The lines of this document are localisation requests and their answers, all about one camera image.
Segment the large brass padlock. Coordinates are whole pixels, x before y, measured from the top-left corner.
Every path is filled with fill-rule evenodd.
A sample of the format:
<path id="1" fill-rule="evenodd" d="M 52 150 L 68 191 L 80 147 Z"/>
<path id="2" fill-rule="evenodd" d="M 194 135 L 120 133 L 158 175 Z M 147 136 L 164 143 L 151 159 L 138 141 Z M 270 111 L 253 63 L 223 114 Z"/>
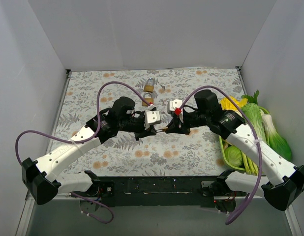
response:
<path id="1" fill-rule="evenodd" d="M 147 103 L 145 103 L 144 101 L 142 101 L 142 106 L 147 107 L 150 104 L 154 103 L 154 98 L 153 98 L 153 94 L 150 92 L 145 92 L 143 94 L 143 98 L 147 101 Z"/>
<path id="2" fill-rule="evenodd" d="M 153 93 L 154 91 L 155 78 L 148 78 L 144 85 L 144 92 Z"/>

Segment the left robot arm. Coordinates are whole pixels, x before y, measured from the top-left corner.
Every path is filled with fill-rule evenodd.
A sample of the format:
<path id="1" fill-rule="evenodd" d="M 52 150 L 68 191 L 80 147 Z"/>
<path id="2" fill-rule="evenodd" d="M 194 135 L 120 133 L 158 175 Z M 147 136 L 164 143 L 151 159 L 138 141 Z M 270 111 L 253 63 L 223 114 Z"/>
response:
<path id="1" fill-rule="evenodd" d="M 99 192 L 99 178 L 92 171 L 63 174 L 78 158 L 115 137 L 118 132 L 134 133 L 135 139 L 156 135 L 160 113 L 150 105 L 135 111 L 135 102 L 120 97 L 111 108 L 100 111 L 69 141 L 36 160 L 22 162 L 22 179 L 38 205 L 51 201 L 57 194 L 80 192 L 93 197 Z"/>

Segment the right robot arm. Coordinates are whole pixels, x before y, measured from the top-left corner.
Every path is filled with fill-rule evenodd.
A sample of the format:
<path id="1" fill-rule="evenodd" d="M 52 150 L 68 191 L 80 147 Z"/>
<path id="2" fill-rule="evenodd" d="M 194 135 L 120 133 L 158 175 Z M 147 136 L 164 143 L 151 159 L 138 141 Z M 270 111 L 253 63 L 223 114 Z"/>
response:
<path id="1" fill-rule="evenodd" d="M 304 165 L 285 160 L 259 138 L 246 118 L 232 110 L 223 110 L 214 92 L 205 89 L 194 94 L 196 109 L 184 110 L 185 102 L 171 100 L 167 112 L 172 116 L 165 133 L 189 134 L 191 128 L 207 126 L 237 147 L 258 166 L 258 175 L 227 170 L 205 188 L 208 195 L 228 195 L 233 191 L 258 195 L 274 208 L 285 211 L 304 191 Z"/>

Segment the yellow napa cabbage toy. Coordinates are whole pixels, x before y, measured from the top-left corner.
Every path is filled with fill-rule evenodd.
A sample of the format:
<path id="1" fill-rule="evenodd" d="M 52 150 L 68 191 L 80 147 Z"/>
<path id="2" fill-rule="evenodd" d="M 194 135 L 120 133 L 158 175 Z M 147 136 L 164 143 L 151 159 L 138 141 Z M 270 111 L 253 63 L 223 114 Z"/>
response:
<path id="1" fill-rule="evenodd" d="M 247 103 L 248 103 L 247 98 L 243 98 L 241 101 L 237 101 L 233 97 L 230 97 L 230 99 L 225 97 L 225 98 L 221 99 L 221 101 L 220 101 L 220 105 L 223 110 L 232 110 L 232 111 L 236 111 L 236 112 L 238 111 L 237 107 L 239 107 L 241 109 Z"/>

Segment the green plastic basket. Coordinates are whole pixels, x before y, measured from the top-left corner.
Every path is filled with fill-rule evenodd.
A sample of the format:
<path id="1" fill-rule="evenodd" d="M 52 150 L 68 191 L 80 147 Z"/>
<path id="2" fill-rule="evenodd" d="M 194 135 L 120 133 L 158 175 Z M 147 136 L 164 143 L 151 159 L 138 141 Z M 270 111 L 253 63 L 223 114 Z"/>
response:
<path id="1" fill-rule="evenodd" d="M 265 130 L 262 124 L 262 115 L 268 115 L 269 112 L 254 103 L 243 106 L 241 110 L 250 119 L 258 137 L 266 141 Z M 222 158 L 227 167 L 238 172 L 247 173 L 249 175 L 257 176 L 259 174 L 259 168 L 257 165 L 244 153 L 242 153 L 237 147 L 229 144 L 221 137 L 219 137 L 219 142 Z"/>

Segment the round green cabbage toy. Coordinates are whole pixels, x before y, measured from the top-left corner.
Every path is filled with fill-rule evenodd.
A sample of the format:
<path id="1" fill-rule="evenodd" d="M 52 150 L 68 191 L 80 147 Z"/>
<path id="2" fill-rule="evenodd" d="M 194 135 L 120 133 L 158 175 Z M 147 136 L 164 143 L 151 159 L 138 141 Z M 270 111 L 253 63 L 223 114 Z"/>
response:
<path id="1" fill-rule="evenodd" d="M 243 165 L 243 158 L 241 151 L 235 147 L 230 146 L 225 151 L 225 158 L 228 161 L 229 164 L 231 164 L 234 167 L 241 167 Z"/>

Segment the floral patterned table mat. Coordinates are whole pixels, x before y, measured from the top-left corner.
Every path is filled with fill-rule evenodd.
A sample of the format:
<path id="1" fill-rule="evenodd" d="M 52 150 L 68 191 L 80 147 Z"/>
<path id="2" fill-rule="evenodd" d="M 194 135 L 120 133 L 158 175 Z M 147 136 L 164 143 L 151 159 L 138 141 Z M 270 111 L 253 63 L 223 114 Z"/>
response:
<path id="1" fill-rule="evenodd" d="M 187 110 L 196 106 L 190 94 L 198 87 L 213 85 L 216 95 L 240 100 L 244 94 L 236 69 L 182 68 L 163 70 L 121 70 L 72 72 L 60 112 L 55 136 L 69 139 L 96 114 L 96 108 L 111 107 L 121 96 L 133 99 L 143 110 L 137 93 L 148 78 L 155 78 L 153 98 L 161 114 L 161 127 L 171 120 L 167 101 L 188 100 Z M 207 127 L 193 128 L 189 135 L 159 133 L 135 140 L 119 132 L 103 145 L 89 151 L 64 172 L 90 170 L 99 176 L 216 176 L 225 170 L 219 138 Z"/>

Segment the green napa cabbage toy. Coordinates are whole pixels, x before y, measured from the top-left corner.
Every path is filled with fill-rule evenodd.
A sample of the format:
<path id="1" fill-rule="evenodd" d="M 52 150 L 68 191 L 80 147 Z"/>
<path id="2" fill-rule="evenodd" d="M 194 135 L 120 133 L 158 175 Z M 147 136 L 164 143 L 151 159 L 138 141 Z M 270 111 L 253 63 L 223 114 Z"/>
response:
<path id="1" fill-rule="evenodd" d="M 262 122 L 262 114 L 259 106 L 254 103 L 246 104 L 242 107 L 242 111 L 253 125 L 258 138 L 266 141 L 265 130 Z"/>

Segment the bok choy toy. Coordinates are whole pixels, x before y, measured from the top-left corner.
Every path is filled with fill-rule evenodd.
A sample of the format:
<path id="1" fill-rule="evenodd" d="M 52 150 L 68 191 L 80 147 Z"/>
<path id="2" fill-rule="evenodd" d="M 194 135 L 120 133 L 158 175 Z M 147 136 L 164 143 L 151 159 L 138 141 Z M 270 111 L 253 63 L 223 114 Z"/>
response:
<path id="1" fill-rule="evenodd" d="M 269 147 L 287 161 L 292 160 L 292 152 L 287 141 L 277 132 L 272 116 L 269 114 L 262 115 L 263 126 Z"/>

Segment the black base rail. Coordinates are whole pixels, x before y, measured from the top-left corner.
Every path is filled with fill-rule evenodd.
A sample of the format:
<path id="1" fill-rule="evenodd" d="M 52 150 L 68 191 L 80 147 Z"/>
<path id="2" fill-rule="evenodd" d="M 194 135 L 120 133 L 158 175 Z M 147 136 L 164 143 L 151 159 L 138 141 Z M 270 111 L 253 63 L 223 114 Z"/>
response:
<path id="1" fill-rule="evenodd" d="M 75 193 L 99 199 L 108 207 L 213 207 L 215 197 L 241 196 L 218 183 L 216 176 L 97 177 L 87 191 Z"/>

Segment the aluminium frame rail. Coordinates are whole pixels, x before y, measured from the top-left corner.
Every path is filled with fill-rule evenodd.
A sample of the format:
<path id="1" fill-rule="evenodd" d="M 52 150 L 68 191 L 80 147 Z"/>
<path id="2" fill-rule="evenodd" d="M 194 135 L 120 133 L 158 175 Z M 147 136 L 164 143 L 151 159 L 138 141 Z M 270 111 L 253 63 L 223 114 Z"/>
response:
<path id="1" fill-rule="evenodd" d="M 213 207 L 201 206 L 97 206 L 64 194 L 45 205 L 26 200 L 19 236 L 300 236 L 292 207 L 272 208 L 256 196 L 243 214 L 225 225 L 233 200 L 214 198 Z"/>

